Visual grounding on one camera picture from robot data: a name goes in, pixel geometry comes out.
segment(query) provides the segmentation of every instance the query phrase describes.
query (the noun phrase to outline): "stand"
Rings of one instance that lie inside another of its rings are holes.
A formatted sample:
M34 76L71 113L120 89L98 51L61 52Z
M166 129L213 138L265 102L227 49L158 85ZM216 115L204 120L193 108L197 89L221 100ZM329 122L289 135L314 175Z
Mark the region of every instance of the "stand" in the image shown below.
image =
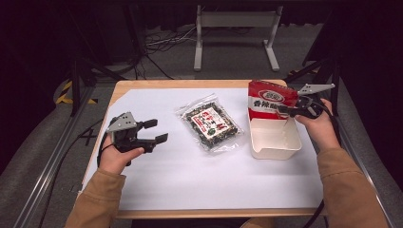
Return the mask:
M202 70L202 27L269 27L269 39L264 40L264 48L269 57L273 71L279 71L278 62L272 45L275 40L278 22L281 17L282 7L277 11L202 11L198 5L196 29L198 33L195 54L195 71Z

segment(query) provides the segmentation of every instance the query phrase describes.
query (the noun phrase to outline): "hand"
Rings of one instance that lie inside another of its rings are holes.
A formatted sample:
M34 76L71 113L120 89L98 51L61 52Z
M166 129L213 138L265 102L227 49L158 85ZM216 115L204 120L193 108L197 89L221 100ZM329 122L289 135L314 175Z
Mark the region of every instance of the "hand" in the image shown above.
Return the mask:
M332 103L325 99L321 99L321 101L332 113ZM309 135L317 142L320 151L340 147L330 117L325 111L316 119L300 115L296 115L295 119L306 126Z
M128 162L144 153L144 149L141 147L121 153L114 145L111 144L112 142L110 136L107 135L105 142L102 145L103 148L107 148L104 149L104 152L102 153L99 166L99 168L110 173L121 174Z

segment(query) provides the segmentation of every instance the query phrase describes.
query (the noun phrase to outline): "tan sleeve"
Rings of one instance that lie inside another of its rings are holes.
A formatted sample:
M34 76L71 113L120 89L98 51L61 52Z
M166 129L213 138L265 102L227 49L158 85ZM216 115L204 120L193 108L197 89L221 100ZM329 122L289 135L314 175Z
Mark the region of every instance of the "tan sleeve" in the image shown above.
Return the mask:
M345 150L321 151L317 164L331 228L388 227L373 187Z
M66 227L109 227L119 209L125 176L98 169L77 198Z

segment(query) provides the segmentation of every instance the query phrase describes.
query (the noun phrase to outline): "white tabletop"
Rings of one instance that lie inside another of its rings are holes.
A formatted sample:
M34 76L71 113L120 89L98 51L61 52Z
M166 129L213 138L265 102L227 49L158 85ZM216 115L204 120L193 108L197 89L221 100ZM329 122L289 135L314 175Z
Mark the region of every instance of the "white tabletop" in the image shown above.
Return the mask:
M238 148L217 155L204 151L175 110L215 93L244 130ZM128 166L120 210L203 210L317 208L322 184L317 157L305 127L297 129L302 148L287 161L256 160L251 155L247 88L132 89L106 113L106 123L131 111L136 121L157 119L140 139L168 133L168 141ZM101 130L104 134L107 124ZM92 155L84 186L97 168Z

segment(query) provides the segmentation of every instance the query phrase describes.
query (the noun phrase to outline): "seaweed snack package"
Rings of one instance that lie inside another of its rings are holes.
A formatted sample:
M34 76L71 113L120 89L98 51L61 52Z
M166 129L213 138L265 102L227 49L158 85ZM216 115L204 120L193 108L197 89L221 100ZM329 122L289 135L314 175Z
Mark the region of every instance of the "seaweed snack package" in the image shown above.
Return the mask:
M235 139L243 130L226 113L215 94L181 107L176 114L204 150L223 152L238 147Z

